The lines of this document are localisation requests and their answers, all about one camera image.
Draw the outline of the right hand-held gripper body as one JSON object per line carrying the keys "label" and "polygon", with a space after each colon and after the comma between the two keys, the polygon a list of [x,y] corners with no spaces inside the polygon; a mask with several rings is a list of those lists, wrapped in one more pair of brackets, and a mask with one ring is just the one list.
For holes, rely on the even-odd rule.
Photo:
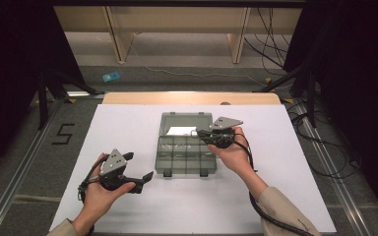
{"label": "right hand-held gripper body", "polygon": [[228,148],[234,141],[235,132],[233,127],[242,125],[243,122],[238,119],[219,117],[211,126],[210,137],[213,145],[217,148]]}

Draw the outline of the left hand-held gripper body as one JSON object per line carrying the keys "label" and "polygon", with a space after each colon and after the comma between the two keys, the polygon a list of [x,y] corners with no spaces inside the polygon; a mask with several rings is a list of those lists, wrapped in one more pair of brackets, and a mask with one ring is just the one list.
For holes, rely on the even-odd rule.
{"label": "left hand-held gripper body", "polygon": [[130,193],[142,193],[143,180],[129,178],[124,175],[128,161],[124,159],[123,154],[116,148],[107,157],[99,172],[99,183],[105,190],[114,191],[126,183],[134,183],[135,186],[130,190]]}

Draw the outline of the grey translucent compartment box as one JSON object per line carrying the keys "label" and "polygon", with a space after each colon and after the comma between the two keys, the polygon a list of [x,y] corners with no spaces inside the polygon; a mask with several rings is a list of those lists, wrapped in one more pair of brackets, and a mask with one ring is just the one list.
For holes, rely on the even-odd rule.
{"label": "grey translucent compartment box", "polygon": [[192,130],[208,130],[211,113],[176,113],[161,115],[155,169],[163,177],[193,174],[208,177],[217,171],[217,158]]}

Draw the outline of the person's right hand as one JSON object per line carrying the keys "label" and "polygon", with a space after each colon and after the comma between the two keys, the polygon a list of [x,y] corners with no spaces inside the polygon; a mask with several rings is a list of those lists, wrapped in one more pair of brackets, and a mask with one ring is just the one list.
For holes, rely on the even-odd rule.
{"label": "person's right hand", "polygon": [[248,142],[241,127],[235,127],[234,144],[227,148],[218,148],[208,145],[209,150],[217,155],[223,164],[236,173],[242,180],[246,180],[255,174],[249,162]]}

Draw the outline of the person's left hand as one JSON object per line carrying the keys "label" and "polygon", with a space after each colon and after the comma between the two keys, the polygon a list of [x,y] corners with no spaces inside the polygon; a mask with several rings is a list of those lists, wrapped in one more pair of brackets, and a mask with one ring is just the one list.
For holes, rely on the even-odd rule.
{"label": "person's left hand", "polygon": [[86,189],[85,203],[72,225],[78,236],[85,236],[95,223],[104,216],[113,203],[135,187],[133,182],[126,183],[115,191],[104,189],[98,182],[90,183]]}

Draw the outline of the white table sheet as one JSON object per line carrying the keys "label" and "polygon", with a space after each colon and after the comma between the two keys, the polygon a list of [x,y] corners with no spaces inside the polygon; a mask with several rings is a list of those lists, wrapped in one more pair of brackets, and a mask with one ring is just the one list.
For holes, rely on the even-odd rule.
{"label": "white table sheet", "polygon": [[[242,121],[259,175],[282,191],[321,233],[335,233],[336,227],[281,105],[100,105],[53,222],[59,224],[78,214],[82,207],[78,186],[101,153],[113,149],[133,152],[125,170],[133,178],[154,170],[160,119],[165,112],[209,112],[215,118]],[[157,236],[259,235],[262,227],[244,183],[220,164],[207,178],[155,175],[141,193],[121,197],[96,223],[95,230]]]}

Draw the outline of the blue card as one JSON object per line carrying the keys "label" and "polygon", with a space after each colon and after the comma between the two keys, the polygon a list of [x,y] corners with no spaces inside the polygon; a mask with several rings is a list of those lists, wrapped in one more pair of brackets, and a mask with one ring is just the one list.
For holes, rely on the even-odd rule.
{"label": "blue card", "polygon": [[102,76],[102,79],[107,83],[114,80],[118,80],[120,78],[120,74],[118,72],[111,72]]}

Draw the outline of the black metal stand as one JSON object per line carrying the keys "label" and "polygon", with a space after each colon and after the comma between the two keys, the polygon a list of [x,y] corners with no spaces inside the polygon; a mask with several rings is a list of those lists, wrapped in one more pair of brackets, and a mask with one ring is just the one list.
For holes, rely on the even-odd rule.
{"label": "black metal stand", "polygon": [[39,130],[42,130],[48,121],[48,105],[47,94],[50,93],[56,99],[64,99],[68,96],[67,90],[64,89],[64,84],[72,84],[74,87],[87,92],[90,95],[102,95],[104,91],[97,90],[88,86],[84,80],[76,79],[61,71],[55,69],[44,69],[40,72],[37,78],[37,94],[39,104]]}
{"label": "black metal stand", "polygon": [[302,63],[299,67],[282,76],[274,83],[271,83],[270,85],[259,89],[259,92],[270,92],[271,90],[281,86],[282,84],[288,82],[291,79],[294,79],[294,82],[290,89],[290,94],[293,97],[300,97],[304,93],[306,93],[307,119],[312,125],[312,127],[315,128],[316,124],[314,115],[314,104],[316,81],[309,66],[306,66],[304,63]]}

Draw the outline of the wooden shelf unit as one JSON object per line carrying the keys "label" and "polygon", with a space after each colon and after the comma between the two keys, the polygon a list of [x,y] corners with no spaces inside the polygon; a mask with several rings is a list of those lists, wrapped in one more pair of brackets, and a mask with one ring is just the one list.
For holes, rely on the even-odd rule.
{"label": "wooden shelf unit", "polygon": [[247,34],[292,34],[299,8],[264,7],[93,7],[56,6],[65,31],[107,32],[116,61],[124,63],[138,32],[224,33],[232,62],[240,62],[243,38]]}

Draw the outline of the dark curtain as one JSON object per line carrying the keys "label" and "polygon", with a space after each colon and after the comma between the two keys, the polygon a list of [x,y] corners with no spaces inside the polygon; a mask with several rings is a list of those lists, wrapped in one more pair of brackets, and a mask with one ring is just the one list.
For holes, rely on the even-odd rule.
{"label": "dark curtain", "polygon": [[336,11],[335,32],[313,61],[322,97],[378,199],[378,0],[306,0],[284,68],[304,61],[316,36]]}
{"label": "dark curtain", "polygon": [[0,0],[0,156],[45,81],[55,94],[84,78],[51,0]]}

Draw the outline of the aluminium floor rail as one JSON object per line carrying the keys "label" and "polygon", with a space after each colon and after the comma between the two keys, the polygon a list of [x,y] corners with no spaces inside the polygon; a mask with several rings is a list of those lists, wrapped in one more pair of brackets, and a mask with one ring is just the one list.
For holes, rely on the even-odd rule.
{"label": "aluminium floor rail", "polygon": [[[315,128],[312,127],[307,119],[307,111],[303,103],[296,104],[296,112],[299,116],[302,116],[300,123],[303,125],[304,134],[300,132],[299,127],[296,128],[297,134],[304,140],[310,141],[314,147],[318,158],[324,170],[316,170],[315,167],[310,164],[311,170],[318,176],[328,178],[334,188],[340,205],[344,210],[346,217],[356,236],[371,236],[371,233],[363,219],[363,215],[357,204],[352,197],[350,191],[346,186],[345,179],[352,176],[356,170],[353,170],[349,174],[344,174],[344,170],[347,167],[347,157],[341,145],[324,141]],[[344,160],[344,164],[341,167],[337,167],[332,156],[330,155],[327,146],[332,146],[338,149],[341,153],[341,157]]]}
{"label": "aluminium floor rail", "polygon": [[46,138],[50,125],[62,106],[63,99],[55,99],[50,107],[50,114],[47,118],[44,118],[44,122],[39,125],[39,129],[36,131],[28,150],[23,155],[21,162],[18,164],[13,177],[9,184],[5,188],[5,191],[0,195],[0,226],[9,211],[14,198],[19,192],[26,176],[36,159],[39,149],[42,146],[43,140]]}

